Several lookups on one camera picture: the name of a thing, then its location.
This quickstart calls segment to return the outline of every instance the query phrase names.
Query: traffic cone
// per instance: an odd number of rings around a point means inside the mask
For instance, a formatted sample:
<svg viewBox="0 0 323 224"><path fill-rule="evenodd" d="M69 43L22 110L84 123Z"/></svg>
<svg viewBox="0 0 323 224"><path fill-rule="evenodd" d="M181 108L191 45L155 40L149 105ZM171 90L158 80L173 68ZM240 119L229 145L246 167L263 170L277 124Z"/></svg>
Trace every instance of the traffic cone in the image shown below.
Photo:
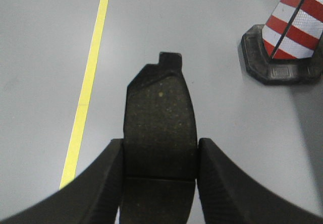
<svg viewBox="0 0 323 224"><path fill-rule="evenodd" d="M317 81L323 71L323 0L280 0L242 37L247 72L264 84Z"/></svg>

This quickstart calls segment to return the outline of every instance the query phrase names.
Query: yellow line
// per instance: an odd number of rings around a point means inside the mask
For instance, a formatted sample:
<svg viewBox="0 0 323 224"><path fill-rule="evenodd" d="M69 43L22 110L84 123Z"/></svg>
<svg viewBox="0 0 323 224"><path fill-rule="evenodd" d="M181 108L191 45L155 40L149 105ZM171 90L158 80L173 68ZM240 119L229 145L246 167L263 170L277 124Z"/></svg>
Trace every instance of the yellow line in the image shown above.
<svg viewBox="0 0 323 224"><path fill-rule="evenodd" d="M73 130L63 169L60 189L75 178L76 165L79 158L86 115L91 98L108 1L109 0L100 0L99 3L81 94L76 109Z"/></svg>

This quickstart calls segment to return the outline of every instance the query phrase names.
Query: traffic cone base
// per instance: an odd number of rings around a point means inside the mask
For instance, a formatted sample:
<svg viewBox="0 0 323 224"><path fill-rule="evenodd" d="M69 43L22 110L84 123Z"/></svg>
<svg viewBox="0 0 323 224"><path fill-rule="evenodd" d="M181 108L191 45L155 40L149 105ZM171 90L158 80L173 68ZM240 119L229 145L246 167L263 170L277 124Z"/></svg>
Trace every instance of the traffic cone base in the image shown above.
<svg viewBox="0 0 323 224"><path fill-rule="evenodd" d="M254 25L242 37L241 46L248 74L263 84L315 83L323 72L323 42L306 59L271 59L264 47L262 28Z"/></svg>

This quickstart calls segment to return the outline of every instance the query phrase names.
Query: floor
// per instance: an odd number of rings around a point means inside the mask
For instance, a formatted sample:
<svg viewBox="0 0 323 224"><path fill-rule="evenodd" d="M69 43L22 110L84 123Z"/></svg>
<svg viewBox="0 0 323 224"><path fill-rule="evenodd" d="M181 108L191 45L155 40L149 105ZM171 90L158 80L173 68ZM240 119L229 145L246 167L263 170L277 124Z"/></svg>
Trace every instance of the floor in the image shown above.
<svg viewBox="0 0 323 224"><path fill-rule="evenodd" d="M264 86L241 36L279 0L109 0L77 174L123 137L126 87L160 51L180 52L198 137L323 215L323 82ZM0 0L0 219L58 190L99 0ZM202 223L195 195L188 223Z"/></svg>

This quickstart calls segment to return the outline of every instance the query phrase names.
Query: epoxy floor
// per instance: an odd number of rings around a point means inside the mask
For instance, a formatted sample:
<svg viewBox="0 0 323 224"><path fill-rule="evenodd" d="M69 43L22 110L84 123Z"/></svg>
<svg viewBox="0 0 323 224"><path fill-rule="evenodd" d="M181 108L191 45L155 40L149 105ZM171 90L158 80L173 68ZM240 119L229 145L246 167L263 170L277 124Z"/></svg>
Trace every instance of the epoxy floor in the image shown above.
<svg viewBox="0 0 323 224"><path fill-rule="evenodd" d="M322 215L323 82L264 86L241 36L279 0L109 0L77 173L123 137L126 87L180 52L198 137ZM0 0L0 219L58 190L99 0ZM188 223L202 223L198 194Z"/></svg>

